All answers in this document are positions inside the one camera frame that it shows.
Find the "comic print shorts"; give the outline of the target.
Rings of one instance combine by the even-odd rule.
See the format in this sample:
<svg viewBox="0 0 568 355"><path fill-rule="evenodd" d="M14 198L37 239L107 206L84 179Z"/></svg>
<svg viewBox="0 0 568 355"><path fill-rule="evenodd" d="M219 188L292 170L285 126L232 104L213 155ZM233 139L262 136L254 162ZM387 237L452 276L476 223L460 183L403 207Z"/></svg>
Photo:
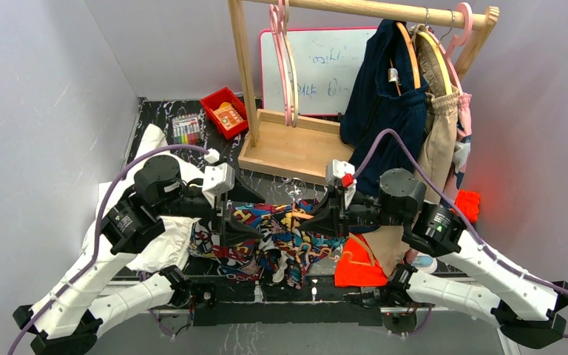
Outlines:
<svg viewBox="0 0 568 355"><path fill-rule="evenodd" d="M307 214L317 203L316 199L305 199L297 209ZM231 280L255 281L270 274L273 283L285 282L290 288L301 289L314 263L308 265L302 253L295 254L294 244L302 240L292 236L290 211L291 205L235 206L232 215L260 231L263 237L234 246L222 246L212 224L198 221L192 227L189 253L217 262L217 272Z"/></svg>

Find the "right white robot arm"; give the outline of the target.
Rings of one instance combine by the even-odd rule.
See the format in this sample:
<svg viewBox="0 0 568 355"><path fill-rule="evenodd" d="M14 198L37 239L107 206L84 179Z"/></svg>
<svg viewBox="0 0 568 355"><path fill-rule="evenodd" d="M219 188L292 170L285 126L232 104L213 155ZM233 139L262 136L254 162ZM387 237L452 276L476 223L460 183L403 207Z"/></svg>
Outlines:
<svg viewBox="0 0 568 355"><path fill-rule="evenodd" d="M527 348L541 349L562 339L567 322L560 310L568 306L568 284L548 288L526 271L508 271L503 258L488 255L455 212L425 202L425 192L425 185L404 169L382 174L375 197L350 193L335 179L300 230L344 238L353 226L402 224L402 240L412 249L459 268L474 284L399 264L383 286L360 297L364 305L439 305L488 322Z"/></svg>

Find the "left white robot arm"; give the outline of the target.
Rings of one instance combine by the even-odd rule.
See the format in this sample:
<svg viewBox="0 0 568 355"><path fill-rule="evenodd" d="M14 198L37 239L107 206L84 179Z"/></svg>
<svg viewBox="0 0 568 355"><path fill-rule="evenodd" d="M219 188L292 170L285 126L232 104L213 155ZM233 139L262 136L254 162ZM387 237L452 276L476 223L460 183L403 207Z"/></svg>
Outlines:
<svg viewBox="0 0 568 355"><path fill-rule="evenodd" d="M121 176L133 182L114 206L104 197L92 243L40 301L21 305L13 319L22 334L32 334L35 354L85 354L98 338L135 315L162 305L182 308L197 298L197 288L177 266L108 297L101 292L112 278L165 231L163 218L190 217L210 222L225 240L249 237L252 230L234 221L230 204L263 203L213 152L203 177L184 181L173 155L158 151L134 160Z"/></svg>

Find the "orange wooden hanger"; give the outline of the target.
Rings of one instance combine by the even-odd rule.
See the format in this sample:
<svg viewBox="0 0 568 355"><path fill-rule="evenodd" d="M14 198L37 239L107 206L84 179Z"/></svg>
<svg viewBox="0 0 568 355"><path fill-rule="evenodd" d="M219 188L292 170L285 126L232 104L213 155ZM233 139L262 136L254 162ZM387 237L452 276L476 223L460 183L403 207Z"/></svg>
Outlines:
<svg viewBox="0 0 568 355"><path fill-rule="evenodd" d="M302 222L313 217L312 215L306 214L302 209L297 209L300 206L298 203L302 201L301 197L305 195L307 190L304 181L301 181L298 178L286 178L277 186L277 190L278 189L284 191L292 198L291 211L288 213L290 215L289 228L293 237L301 237L302 241L294 244L294 251L295 254L303 254L306 264L310 265L311 263L318 262L320 259L327 258L329 260L334 260L336 263L341 260L342 264L345 264L345 260L348 260L348 263L359 266L376 266L376 259L373 252L360 236L349 233L347 237L327 238L323 234L318 234L320 241L316 244L313 243L314 233L306 233L300 229ZM336 243L338 246L344 248L349 241L351 241L352 245L357 244L362 250L364 250L367 254L368 260L355 261L354 254L351 250L343 249L339 254L336 254L337 250L333 246L328 246L328 243Z"/></svg>

